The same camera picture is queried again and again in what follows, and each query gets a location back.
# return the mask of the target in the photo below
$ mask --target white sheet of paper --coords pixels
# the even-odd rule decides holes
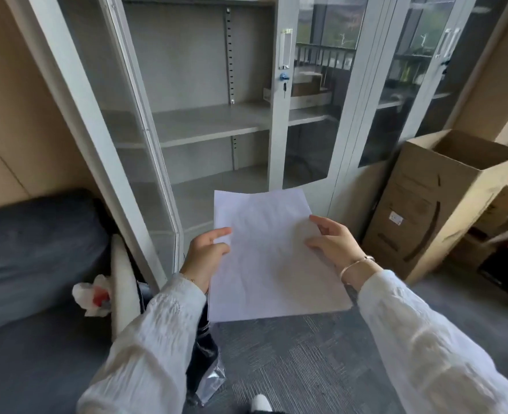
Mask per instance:
[[[302,189],[244,194],[216,190],[214,227],[231,247],[210,283],[213,322],[327,313],[352,302],[333,265],[306,247],[320,235]]]

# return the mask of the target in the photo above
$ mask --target bracelet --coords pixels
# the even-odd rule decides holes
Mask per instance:
[[[375,258],[374,258],[373,256],[363,256],[363,258],[361,258],[361,259],[357,260],[356,262],[353,262],[352,264],[350,264],[350,265],[348,265],[348,266],[344,267],[344,268],[342,269],[342,271],[340,272],[340,281],[342,281],[342,276],[344,276],[344,273],[346,272],[346,270],[348,270],[350,267],[352,267],[352,266],[354,266],[354,265],[356,265],[356,264],[358,264],[358,263],[361,263],[361,262],[366,262],[366,261],[368,261],[368,260],[370,260],[370,261],[374,262],[374,261],[375,261]]]

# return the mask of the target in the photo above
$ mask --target sofa cushion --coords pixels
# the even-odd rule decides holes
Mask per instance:
[[[110,317],[74,302],[1,327],[0,413],[74,414],[110,344]]]
[[[72,299],[109,275],[109,235],[86,190],[0,208],[0,326]]]

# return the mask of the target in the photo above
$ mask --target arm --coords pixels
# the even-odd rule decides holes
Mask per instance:
[[[175,275],[114,341],[78,401],[79,414],[181,413],[205,293],[222,255],[229,252],[227,244],[213,241],[230,232],[215,229],[191,242],[182,276]]]
[[[409,414],[508,413],[508,380],[490,356],[413,293],[392,271],[364,261],[365,253],[343,225],[311,216],[321,249],[359,292],[358,304],[390,381]]]

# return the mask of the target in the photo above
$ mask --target sofa armrest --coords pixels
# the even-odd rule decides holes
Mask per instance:
[[[137,281],[133,275],[124,240],[112,235],[112,340],[141,314]]]

